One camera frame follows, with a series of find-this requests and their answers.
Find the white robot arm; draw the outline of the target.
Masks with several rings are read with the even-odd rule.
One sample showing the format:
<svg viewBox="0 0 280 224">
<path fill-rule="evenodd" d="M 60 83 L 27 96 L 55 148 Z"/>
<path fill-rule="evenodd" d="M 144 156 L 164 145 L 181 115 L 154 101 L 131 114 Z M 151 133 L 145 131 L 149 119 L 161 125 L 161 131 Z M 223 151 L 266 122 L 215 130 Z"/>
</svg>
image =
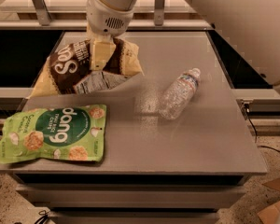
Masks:
<svg viewBox="0 0 280 224">
<path fill-rule="evenodd" d="M 122 35 L 137 0 L 87 0 L 91 30 Z M 280 0 L 184 0 L 280 94 Z M 160 15 L 164 0 L 155 0 Z"/>
</svg>

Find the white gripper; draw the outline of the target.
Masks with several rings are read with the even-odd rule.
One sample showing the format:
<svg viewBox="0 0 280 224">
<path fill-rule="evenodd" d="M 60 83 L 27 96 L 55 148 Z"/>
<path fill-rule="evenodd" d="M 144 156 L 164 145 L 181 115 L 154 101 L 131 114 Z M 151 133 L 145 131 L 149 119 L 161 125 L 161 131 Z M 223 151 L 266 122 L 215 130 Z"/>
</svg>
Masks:
<svg viewBox="0 0 280 224">
<path fill-rule="evenodd" d="M 133 11 L 115 10 L 101 0 L 87 0 L 86 13 L 89 23 L 86 36 L 91 41 L 91 70 L 100 71 L 116 49 L 112 36 L 122 35 L 127 30 Z"/>
</svg>

